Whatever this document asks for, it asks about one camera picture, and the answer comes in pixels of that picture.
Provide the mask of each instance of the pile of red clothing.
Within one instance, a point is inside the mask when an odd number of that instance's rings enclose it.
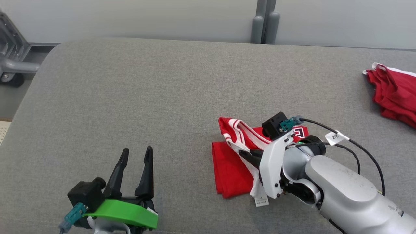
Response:
[[[218,119],[224,142],[212,143],[212,158],[214,163],[215,184],[217,193],[223,198],[250,193],[257,197],[264,193],[260,182],[259,170],[238,155],[240,150],[264,150],[271,143],[263,136],[262,128],[251,128],[240,119]],[[294,127],[295,142],[308,136],[304,126]]]
[[[416,128],[416,74],[376,62],[372,67],[363,73],[376,86],[373,101],[381,106],[381,115]]]

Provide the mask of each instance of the teal connector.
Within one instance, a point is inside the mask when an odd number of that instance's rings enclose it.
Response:
[[[287,132],[287,131],[291,130],[294,126],[303,124],[303,121],[300,121],[300,118],[302,118],[302,116],[298,115],[298,116],[292,117],[288,120],[285,120],[285,121],[280,123],[280,128],[284,132]]]
[[[59,224],[59,230],[60,234],[67,233],[72,225],[82,218],[82,216],[87,212],[87,209],[85,208],[84,204],[77,203],[72,210],[65,216],[64,221]]]

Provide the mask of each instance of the gray fabric surface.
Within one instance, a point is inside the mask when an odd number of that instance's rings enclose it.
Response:
[[[338,233],[292,195],[256,208],[248,194],[216,194],[211,142],[223,140],[218,117],[256,127],[279,111],[365,146],[383,169],[387,197],[416,216],[416,130],[379,115],[362,75],[373,62],[415,72],[416,53],[141,39],[61,44],[0,146],[0,232],[58,233],[71,209],[67,192],[81,180],[107,180],[124,147],[131,157],[122,192],[133,195],[151,145],[159,212],[153,233]],[[381,189],[372,161],[351,148],[362,175]],[[342,149],[327,155],[357,169]]]

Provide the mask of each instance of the red garment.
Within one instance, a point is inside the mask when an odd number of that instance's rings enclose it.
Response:
[[[221,134],[225,142],[212,143],[212,157],[217,193],[223,198],[230,198],[250,193],[255,196],[258,189],[263,189],[258,179],[258,169],[250,165],[236,152],[238,150],[263,150],[271,141],[262,134],[262,128],[252,129],[240,119],[218,119]],[[294,140],[308,136],[306,127],[295,127]]]
[[[416,128],[416,74],[379,63],[373,69],[364,73],[376,86],[373,101],[381,106],[381,115]]]

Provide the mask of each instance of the cable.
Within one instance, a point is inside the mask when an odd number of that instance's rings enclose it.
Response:
[[[324,144],[324,145],[330,145],[328,142],[311,142],[311,143],[304,143],[304,144],[297,144],[295,145],[296,148],[298,147],[302,147],[302,146],[308,146],[308,145],[314,145],[314,144]],[[352,151],[351,149],[349,149],[348,147],[341,145],[341,144],[335,144],[333,146],[339,147],[339,148],[343,148],[346,149],[348,152],[350,152],[355,160],[357,160],[357,168],[358,168],[358,174],[361,174],[361,164],[360,164],[360,160],[358,159],[357,155],[354,153],[354,151]]]
[[[330,127],[328,127],[328,126],[326,126],[326,125],[323,125],[323,124],[321,124],[321,123],[319,123],[319,122],[316,122],[316,121],[313,121],[313,120],[310,120],[310,119],[304,119],[304,118],[300,118],[299,119],[300,121],[304,121],[304,122],[309,122],[309,123],[313,123],[313,124],[316,124],[316,125],[318,125],[318,126],[321,126],[321,127],[323,127],[323,128],[325,128],[325,129],[327,129],[327,130],[329,130],[329,131],[331,131],[331,132],[334,132],[334,133],[338,133],[337,131],[335,131],[334,129],[332,129],[332,128],[330,128]],[[355,142],[355,141],[353,141],[353,140],[351,140],[351,139],[349,139],[348,140],[349,142],[351,142],[352,144],[354,144],[354,145],[356,145],[358,148],[360,148],[362,151],[364,151],[369,157],[370,157],[370,159],[374,162],[374,164],[376,165],[376,167],[377,167],[377,170],[379,171],[379,174],[380,174],[380,180],[381,180],[381,194],[383,195],[383,196],[385,196],[386,195],[386,188],[385,188],[385,185],[384,185],[384,176],[383,176],[383,172],[381,171],[381,168],[380,168],[380,165],[379,165],[379,163],[377,162],[377,160],[373,157],[373,155],[370,153],[370,152],[368,152],[368,150],[366,149],[366,148],[364,148],[364,147],[362,147],[360,144],[358,144],[357,142]]]

